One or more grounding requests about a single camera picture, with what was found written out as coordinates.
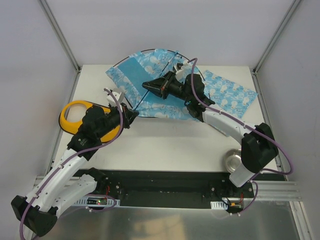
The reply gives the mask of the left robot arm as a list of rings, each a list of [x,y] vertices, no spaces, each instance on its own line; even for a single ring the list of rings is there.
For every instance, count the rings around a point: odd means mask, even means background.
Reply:
[[[19,237],[24,239],[24,227],[38,237],[46,235],[58,218],[77,200],[87,194],[102,194],[106,188],[106,176],[91,168],[80,179],[65,187],[69,179],[97,152],[112,143],[102,143],[101,138],[113,130],[119,136],[123,129],[130,128],[139,112],[122,103],[111,107],[109,113],[93,105],[86,110],[82,123],[73,135],[58,164],[26,196],[17,195],[11,201],[16,218],[20,221]]]

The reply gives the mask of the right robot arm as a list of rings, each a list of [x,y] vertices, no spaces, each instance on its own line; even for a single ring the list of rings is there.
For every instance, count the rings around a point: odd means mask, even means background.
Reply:
[[[143,82],[142,87],[164,100],[168,96],[181,99],[193,118],[221,130],[241,145],[241,163],[225,184],[225,192],[230,197],[241,194],[243,185],[279,154],[271,128],[266,123],[245,124],[218,108],[205,95],[205,85],[199,74],[191,73],[184,82],[179,82],[176,74],[170,71],[162,77]]]

